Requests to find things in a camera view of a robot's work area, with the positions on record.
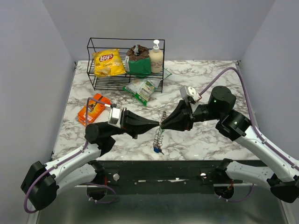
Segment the metal disc keyring organizer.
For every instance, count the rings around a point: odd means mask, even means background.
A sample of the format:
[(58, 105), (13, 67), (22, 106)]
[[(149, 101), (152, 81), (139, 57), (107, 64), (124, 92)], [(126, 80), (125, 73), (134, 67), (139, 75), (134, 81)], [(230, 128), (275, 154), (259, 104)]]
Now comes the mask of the metal disc keyring organizer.
[(153, 141), (153, 147), (159, 147), (162, 149), (163, 145), (163, 134), (160, 134), (160, 131), (163, 130), (161, 128), (162, 122), (167, 118), (167, 113), (166, 111), (163, 111), (160, 122), (159, 122), (159, 128), (156, 130), (155, 135), (154, 135), (154, 141)]

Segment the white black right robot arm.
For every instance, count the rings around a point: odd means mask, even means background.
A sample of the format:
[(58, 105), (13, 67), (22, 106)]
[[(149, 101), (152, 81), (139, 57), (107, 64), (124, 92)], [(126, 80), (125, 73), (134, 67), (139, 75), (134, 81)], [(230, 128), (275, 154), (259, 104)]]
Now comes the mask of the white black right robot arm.
[(255, 130), (250, 119), (233, 109), (236, 96), (225, 86), (212, 89), (209, 101), (201, 105), (195, 101), (192, 87), (180, 89), (182, 100), (176, 109), (162, 121), (162, 129), (189, 131), (195, 122), (217, 120), (216, 129), (224, 137), (247, 148), (265, 166), (244, 165), (232, 159), (223, 159), (211, 173), (217, 183), (230, 180), (249, 182), (266, 189), (278, 199), (292, 203), (299, 197), (297, 160), (279, 147), (271, 146), (263, 134)]

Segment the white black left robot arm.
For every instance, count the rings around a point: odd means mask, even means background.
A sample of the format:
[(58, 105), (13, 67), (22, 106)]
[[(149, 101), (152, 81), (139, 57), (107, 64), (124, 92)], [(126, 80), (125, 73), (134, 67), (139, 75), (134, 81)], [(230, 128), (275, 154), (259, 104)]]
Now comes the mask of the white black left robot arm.
[(85, 128), (85, 143), (67, 155), (42, 164), (33, 163), (21, 184), (25, 194), (24, 210), (35, 213), (49, 206), (58, 193), (82, 183), (99, 184), (103, 172), (90, 162), (109, 152), (115, 144), (114, 135), (128, 134), (133, 139), (159, 126), (130, 110), (113, 107), (106, 122), (92, 123)]

